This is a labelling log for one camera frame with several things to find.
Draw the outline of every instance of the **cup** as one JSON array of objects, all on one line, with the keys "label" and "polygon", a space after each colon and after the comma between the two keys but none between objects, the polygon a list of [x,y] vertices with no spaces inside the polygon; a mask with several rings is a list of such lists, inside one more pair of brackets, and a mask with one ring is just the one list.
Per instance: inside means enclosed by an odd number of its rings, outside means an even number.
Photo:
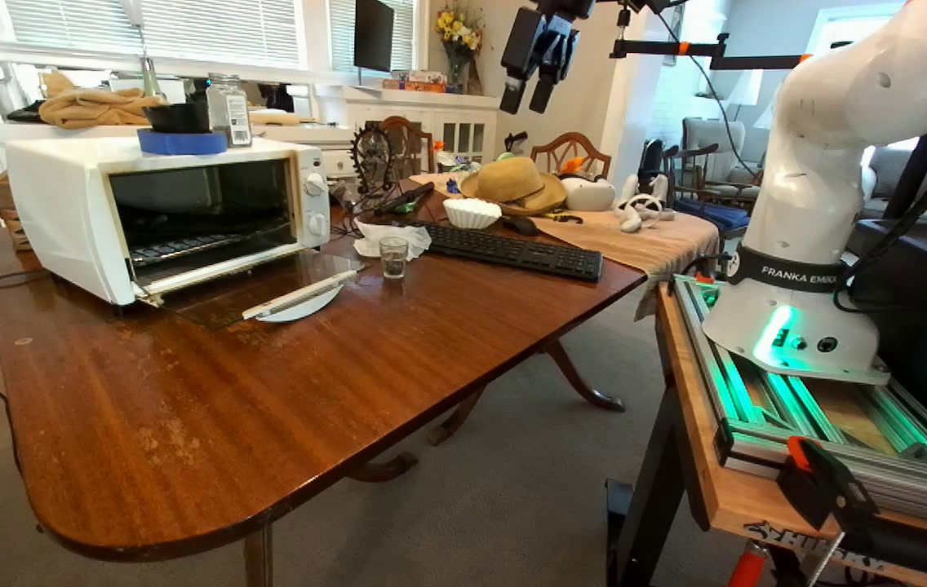
[{"label": "cup", "polygon": [[380,240],[380,260],[381,260],[381,276],[385,280],[404,280],[404,263],[408,263],[408,240],[404,239],[381,239]]}]

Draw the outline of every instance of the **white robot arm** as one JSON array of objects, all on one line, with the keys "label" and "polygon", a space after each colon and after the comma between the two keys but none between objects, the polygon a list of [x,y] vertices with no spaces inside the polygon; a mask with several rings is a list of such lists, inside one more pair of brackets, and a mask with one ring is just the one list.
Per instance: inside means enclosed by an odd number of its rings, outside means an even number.
[{"label": "white robot arm", "polygon": [[780,87],[739,275],[705,337],[770,372],[889,382],[875,321],[831,297],[862,208],[859,154],[918,132],[927,132],[927,0],[866,41],[803,63]]}]

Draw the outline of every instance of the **vase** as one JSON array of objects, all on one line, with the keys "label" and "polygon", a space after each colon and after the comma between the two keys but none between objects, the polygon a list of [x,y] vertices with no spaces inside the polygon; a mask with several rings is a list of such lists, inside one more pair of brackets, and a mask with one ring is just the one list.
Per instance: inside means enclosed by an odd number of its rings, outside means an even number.
[{"label": "vase", "polygon": [[443,54],[447,54],[447,69],[450,69],[447,70],[447,91],[468,93],[471,91],[471,53],[447,46]]}]

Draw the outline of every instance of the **flower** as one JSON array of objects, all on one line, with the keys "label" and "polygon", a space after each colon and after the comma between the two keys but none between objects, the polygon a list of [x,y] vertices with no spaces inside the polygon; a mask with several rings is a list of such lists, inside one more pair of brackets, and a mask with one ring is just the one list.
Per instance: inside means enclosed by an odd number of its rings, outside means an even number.
[{"label": "flower", "polygon": [[483,46],[476,19],[465,10],[454,6],[439,10],[433,26],[447,48],[476,53]]}]

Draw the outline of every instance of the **monitor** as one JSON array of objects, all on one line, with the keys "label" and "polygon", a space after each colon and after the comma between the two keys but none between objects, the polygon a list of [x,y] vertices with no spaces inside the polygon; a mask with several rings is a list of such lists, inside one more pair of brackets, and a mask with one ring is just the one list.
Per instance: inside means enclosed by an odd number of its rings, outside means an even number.
[{"label": "monitor", "polygon": [[357,0],[357,69],[393,70],[396,10]]}]

